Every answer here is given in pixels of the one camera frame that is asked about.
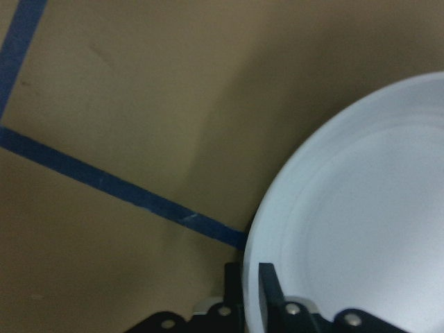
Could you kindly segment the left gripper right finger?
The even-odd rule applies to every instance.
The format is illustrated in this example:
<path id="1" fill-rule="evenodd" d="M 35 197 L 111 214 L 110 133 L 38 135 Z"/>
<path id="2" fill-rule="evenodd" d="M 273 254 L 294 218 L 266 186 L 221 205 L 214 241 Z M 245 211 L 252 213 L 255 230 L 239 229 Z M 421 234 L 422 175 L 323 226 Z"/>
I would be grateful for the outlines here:
<path id="1" fill-rule="evenodd" d="M 275 267 L 259 264 L 259 306 L 265 332 L 286 332 L 285 300 Z"/>

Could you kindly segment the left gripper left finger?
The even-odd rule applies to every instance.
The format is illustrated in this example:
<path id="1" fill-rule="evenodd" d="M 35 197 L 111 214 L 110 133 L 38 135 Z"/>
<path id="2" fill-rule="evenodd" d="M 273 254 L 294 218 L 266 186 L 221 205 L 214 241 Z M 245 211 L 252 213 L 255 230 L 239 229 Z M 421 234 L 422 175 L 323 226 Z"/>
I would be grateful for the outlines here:
<path id="1" fill-rule="evenodd" d="M 241 264 L 230 262 L 224 266 L 224 307 L 229 332 L 244 331 L 244 299 L 241 283 Z"/>

